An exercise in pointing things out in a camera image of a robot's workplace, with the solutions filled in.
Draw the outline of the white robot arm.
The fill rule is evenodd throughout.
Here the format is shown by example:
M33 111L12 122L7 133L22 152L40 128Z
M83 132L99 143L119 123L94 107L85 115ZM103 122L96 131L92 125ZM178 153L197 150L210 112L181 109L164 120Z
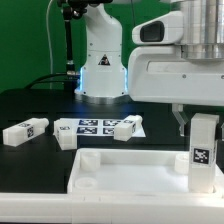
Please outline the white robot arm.
M224 0L162 0L171 11L132 30L137 47L121 62L122 27L102 4L87 7L87 59L75 93L94 103L123 95L183 107L224 106Z

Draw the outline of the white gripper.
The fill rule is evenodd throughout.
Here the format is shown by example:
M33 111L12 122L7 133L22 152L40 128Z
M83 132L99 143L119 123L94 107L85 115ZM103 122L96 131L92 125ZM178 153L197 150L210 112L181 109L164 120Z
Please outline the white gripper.
M224 60L185 60L175 46L138 47L128 62L128 91L134 101L173 103L186 136L183 104L224 106Z

